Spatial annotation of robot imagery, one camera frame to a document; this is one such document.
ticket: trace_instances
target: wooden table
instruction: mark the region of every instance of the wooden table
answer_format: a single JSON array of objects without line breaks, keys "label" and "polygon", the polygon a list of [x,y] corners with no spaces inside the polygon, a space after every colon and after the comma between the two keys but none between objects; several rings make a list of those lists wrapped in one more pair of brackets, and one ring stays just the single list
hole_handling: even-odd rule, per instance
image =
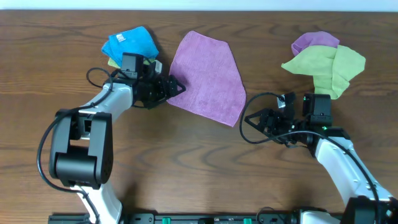
[{"label": "wooden table", "polygon": [[[398,14],[353,12],[0,12],[0,223],[45,223],[52,212],[84,212],[77,197],[40,178],[35,158],[44,130],[60,108],[80,106],[98,89],[85,73],[108,67],[108,35],[148,28],[168,67],[184,35],[195,30],[229,43],[248,98],[263,91],[298,96],[312,77],[281,63],[306,32],[325,30],[366,57],[366,69],[333,101],[335,125],[351,135],[376,179],[398,195]],[[248,112],[276,106],[258,100]],[[301,105],[297,103],[297,114]],[[111,182],[126,210],[244,212],[299,205],[342,212],[326,170],[304,148],[250,145],[229,128],[171,105],[131,109],[113,126]],[[262,138],[245,127],[251,138]],[[47,141],[43,164],[47,171]]]}]

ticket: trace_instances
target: folded cloth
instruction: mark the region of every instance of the folded cloth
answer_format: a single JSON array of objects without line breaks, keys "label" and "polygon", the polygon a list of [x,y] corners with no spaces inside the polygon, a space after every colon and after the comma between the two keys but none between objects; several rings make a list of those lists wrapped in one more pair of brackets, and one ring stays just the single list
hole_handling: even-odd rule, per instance
[{"label": "folded cloth", "polygon": [[119,67],[124,52],[141,54],[147,58],[156,58],[159,54],[152,37],[144,27],[109,36],[101,51],[113,59]]},{"label": "folded cloth", "polygon": [[171,105],[234,126],[246,93],[226,42],[190,31],[177,49],[170,74],[187,87],[167,100]]},{"label": "folded cloth", "polygon": [[292,51],[294,56],[296,56],[309,46],[322,45],[337,48],[339,42],[340,40],[336,37],[324,31],[307,32],[292,44]]},{"label": "folded cloth", "polygon": [[366,59],[348,47],[310,46],[282,68],[294,74],[312,75],[315,93],[335,100],[348,88],[349,81],[365,69]]},{"label": "folded cloth", "polygon": [[[155,61],[155,59],[154,58],[150,58],[149,61],[152,63],[152,62]],[[108,65],[112,66],[112,67],[115,67],[115,68],[120,68],[120,66],[117,65],[117,63],[111,58],[109,58],[109,60],[108,60]],[[149,65],[149,62],[147,60],[145,60],[144,61],[144,65]]]}]

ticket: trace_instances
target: purple cloth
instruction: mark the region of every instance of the purple cloth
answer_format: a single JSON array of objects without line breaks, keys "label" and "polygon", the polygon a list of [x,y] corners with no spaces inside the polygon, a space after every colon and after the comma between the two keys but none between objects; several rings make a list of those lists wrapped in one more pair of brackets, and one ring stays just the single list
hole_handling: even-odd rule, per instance
[{"label": "purple cloth", "polygon": [[301,35],[301,37],[292,44],[292,51],[294,56],[296,56],[309,46],[323,45],[337,48],[339,42],[340,40],[336,37],[324,31],[307,32]]},{"label": "purple cloth", "polygon": [[177,49],[170,74],[187,90],[167,102],[231,127],[235,125],[246,92],[226,42],[190,31]]}]

